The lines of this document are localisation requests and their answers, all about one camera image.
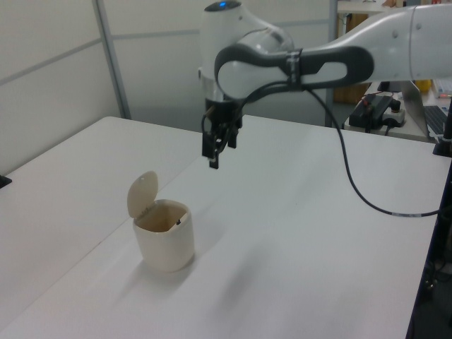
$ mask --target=black cable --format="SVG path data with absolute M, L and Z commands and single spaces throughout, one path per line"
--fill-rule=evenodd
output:
M 446 267 L 446 264 L 447 264 L 447 260 L 446 260 L 446 258 L 443 258 L 443 264 L 441 265 L 440 268 L 435 269 L 435 265 L 433 265 L 433 267 L 434 267 L 433 279 L 436 279 L 440 283 L 447 283 L 450 279 L 452 279 L 452 275 L 451 274 L 445 273 L 445 272 L 441 272 L 441 270 L 444 267 Z M 438 273 L 440 273 L 442 275 L 447 275 L 448 277 L 446 279 L 440 279 Z
M 386 129 L 386 132 L 384 132 L 384 136 L 388 136 L 389 130 L 393 128 L 393 125 L 391 122 L 388 123 L 388 128 Z
M 339 139 L 340 139 L 340 145 L 342 146 L 342 152 L 344 155 L 344 163 L 345 163 L 345 169 L 347 170 L 347 176 L 348 179 L 353 187 L 353 189 L 355 190 L 356 194 L 361 198 L 361 200 L 363 200 L 367 205 L 369 205 L 370 207 L 372 207 L 374 210 L 377 210 L 379 212 L 382 212 L 384 214 L 388 214 L 388 215 L 393 215 L 395 217 L 404 217 L 404 218 L 422 218 L 422 217 L 429 217 L 431 215 L 436 215 L 440 212 L 444 212 L 446 210 L 450 210 L 452 209 L 452 206 L 448 206 L 446 208 L 440 209 L 440 210 L 433 210 L 432 212 L 428 212 L 428 213 L 396 213 L 396 212 L 391 212 L 389 210 L 384 210 L 383 208 L 380 208 L 378 206 L 375 206 L 373 203 L 371 203 L 370 201 L 368 201 L 359 191 L 359 189 L 356 187 L 355 182 L 353 181 L 352 175 L 350 173 L 350 168 L 348 166 L 348 159 L 347 159 L 347 152 L 345 151 L 345 143 L 344 143 L 344 138 L 342 135 L 342 132 L 340 130 L 339 124 L 336 121 L 335 117 L 333 116 L 333 113 L 330 111 L 330 109 L 328 108 L 328 106 L 326 106 L 325 102 L 323 102 L 323 100 L 315 93 L 313 92 L 311 89 L 306 89 L 306 91 L 308 93 L 310 93 L 318 102 L 319 104 L 325 109 L 326 114 L 331 118 L 331 120 L 333 121 L 334 127 L 336 128 L 336 131 L 338 131 L 339 134 Z
M 264 92 L 265 89 L 267 88 L 272 88 L 270 89 L 268 92 Z M 262 97 L 265 97 L 269 94 L 273 94 L 273 93 L 282 93 L 282 92 L 288 92 L 290 90 L 289 85 L 287 84 L 286 81 L 274 81 L 272 83 L 267 83 L 266 85 L 261 86 L 260 88 L 258 88 L 257 90 L 253 91 L 250 95 L 248 95 L 240 104 L 239 108 L 237 108 L 235 117 L 232 119 L 232 121 L 229 123 L 229 126 L 227 128 L 227 132 L 226 132 L 226 136 L 223 138 L 222 140 L 222 144 L 220 145 L 220 150 L 222 151 L 226 144 L 227 141 L 229 140 L 229 137 L 231 136 L 232 130 L 234 128 L 235 123 L 243 117 L 242 114 L 242 110 L 244 108 L 244 106 L 250 101 L 256 101 L 258 99 L 261 99 Z M 347 176 L 348 179 L 350 181 L 350 184 L 352 185 L 353 189 L 355 190 L 356 194 L 361 198 L 361 200 L 363 200 L 368 206 L 372 207 L 374 210 L 377 210 L 381 213 L 387 214 L 387 215 L 392 215 L 395 217 L 404 217 L 404 218 L 423 218 L 423 217 L 429 217 L 431 215 L 436 215 L 439 213 L 444 213 L 448 210 L 452 209 L 452 206 L 448 206 L 442 209 L 438 209 L 438 210 L 433 210 L 432 212 L 427 212 L 427 213 L 397 213 L 397 212 L 391 212 L 389 210 L 384 210 L 383 208 L 380 208 L 378 206 L 375 206 L 373 203 L 371 203 L 370 201 L 368 201 L 359 191 L 359 189 L 356 187 L 355 182 L 353 181 L 352 178 L 352 174 L 350 173 L 350 167 L 348 165 L 348 158 L 347 158 L 347 151 L 345 150 L 345 142 L 344 142 L 344 138 L 342 135 L 342 131 L 340 130 L 339 124 L 336 121 L 332 111 L 328 108 L 328 106 L 326 106 L 325 102 L 311 89 L 306 88 L 306 91 L 311 94 L 318 102 L 319 104 L 325 109 L 326 114 L 331 118 L 331 121 L 334 124 L 334 127 L 336 128 L 336 131 L 339 134 L 339 139 L 340 139 L 340 145 L 342 147 L 342 152 L 343 152 L 343 156 L 344 156 L 344 163 L 345 163 L 345 169 L 347 171 Z M 206 131 L 204 129 L 204 123 L 206 121 L 206 115 L 203 115 L 203 118 L 201 120 L 201 130 L 203 132 L 203 136 L 206 136 Z

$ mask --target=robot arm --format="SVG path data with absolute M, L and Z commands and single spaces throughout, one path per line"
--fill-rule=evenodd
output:
M 227 111 L 274 81 L 286 82 L 287 90 L 303 90 L 452 76 L 450 18 L 451 5 L 394 9 L 324 46 L 294 49 L 287 33 L 256 18 L 239 2 L 209 6 L 201 25 L 201 79 L 211 83 L 204 86 L 206 108 L 214 106 L 215 111 L 209 117 L 213 124 L 203 139 L 203 155 L 218 168 L 222 148 L 215 143 L 224 147 L 228 141 L 223 138 L 231 136 L 234 147 L 241 127 L 238 121 L 234 133 L 221 133 L 221 126 L 234 122 Z

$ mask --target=open lid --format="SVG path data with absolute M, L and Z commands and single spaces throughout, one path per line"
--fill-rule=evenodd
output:
M 142 174 L 130 186 L 127 194 L 127 209 L 132 218 L 138 218 L 150 207 L 158 192 L 158 179 L 154 171 Z

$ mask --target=wall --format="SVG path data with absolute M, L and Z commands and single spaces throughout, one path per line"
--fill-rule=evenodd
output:
M 0 173 L 119 116 L 90 0 L 0 2 Z
M 200 131 L 204 97 L 199 23 L 213 0 L 100 0 L 113 57 L 132 119 Z M 251 12 L 288 30 L 296 47 L 326 43 L 335 34 L 336 1 L 243 0 Z M 326 91 L 320 91 L 326 98 Z M 324 125 L 323 110 L 306 94 L 267 97 L 247 114 Z

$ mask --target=white table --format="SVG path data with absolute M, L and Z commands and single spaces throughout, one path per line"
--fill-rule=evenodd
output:
M 370 16 L 390 11 L 391 8 L 382 6 L 384 0 L 376 0 L 376 2 L 362 1 L 338 1 L 339 14 L 368 14 Z
M 344 137 L 370 201 L 439 206 L 451 161 L 432 144 Z M 0 338 L 405 338 L 435 217 L 365 205 L 334 129 L 244 117 L 219 170 L 200 157 L 157 198 L 193 213 L 190 266 L 147 269 L 127 220 Z
M 370 85 L 369 89 L 366 91 L 366 94 L 377 93 L 378 86 L 379 86 L 379 83 L 372 83 Z M 392 93 L 383 92 L 383 93 L 379 93 L 378 95 L 391 96 Z M 400 107 L 402 109 L 405 109 L 405 104 L 399 93 L 394 94 L 394 99 L 400 100 Z M 423 102 L 424 106 L 438 105 L 445 112 L 447 112 L 451 100 L 450 99 L 439 99 L 439 98 L 435 97 L 432 89 L 430 89 L 430 91 L 428 93 L 422 94 L 422 102 Z M 344 129 L 346 129 L 348 131 L 364 132 L 364 129 L 362 129 L 360 127 L 351 126 L 349 119 L 347 119 L 345 121 Z M 371 133 L 384 136 L 386 129 L 387 129 L 387 126 L 381 126 L 378 129 L 372 129 Z M 395 138 L 404 138 L 404 139 L 409 139 L 409 140 L 423 141 L 423 142 L 428 142 L 428 143 L 434 142 L 433 140 L 428 139 L 424 135 L 422 130 L 416 124 L 416 121 L 410 116 L 409 111 L 406 111 L 406 113 L 405 113 L 405 122 L 403 123 L 403 125 L 401 127 L 394 127 L 393 129 L 390 129 L 388 132 L 388 136 L 392 136 Z
M 0 190 L 0 330 L 115 231 L 126 196 L 163 187 L 201 152 L 199 133 L 104 118 L 10 173 Z

